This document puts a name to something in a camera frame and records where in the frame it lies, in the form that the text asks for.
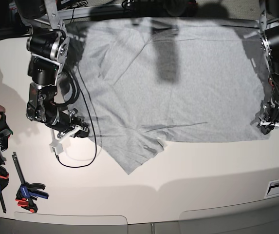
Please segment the left arm black robot arm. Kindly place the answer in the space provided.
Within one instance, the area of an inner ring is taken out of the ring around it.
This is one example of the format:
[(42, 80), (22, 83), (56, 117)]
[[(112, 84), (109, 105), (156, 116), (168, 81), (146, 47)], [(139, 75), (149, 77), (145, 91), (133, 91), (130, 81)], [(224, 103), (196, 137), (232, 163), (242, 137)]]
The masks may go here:
[(279, 0), (261, 0), (259, 5), (260, 42), (272, 91), (269, 101), (264, 105), (258, 127), (267, 135), (279, 128)]

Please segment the right arm black robot arm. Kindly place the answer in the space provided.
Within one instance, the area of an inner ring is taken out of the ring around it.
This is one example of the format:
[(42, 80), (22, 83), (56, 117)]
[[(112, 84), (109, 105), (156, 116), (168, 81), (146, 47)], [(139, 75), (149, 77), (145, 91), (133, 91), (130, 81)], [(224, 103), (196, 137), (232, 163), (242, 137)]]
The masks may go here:
[[(15, 4), (20, 16), (32, 27), (26, 44), (31, 53), (28, 76), (32, 78), (27, 118), (58, 131), (58, 138), (67, 134), (71, 137), (87, 137), (87, 123), (77, 117), (75, 111), (69, 114), (63, 112), (65, 107), (74, 103), (77, 88), (70, 72), (64, 67), (70, 39), (64, 21), (58, 15), (56, 1), (17, 0)], [(64, 103), (56, 103), (57, 80), (61, 74), (69, 79), (72, 95)]]

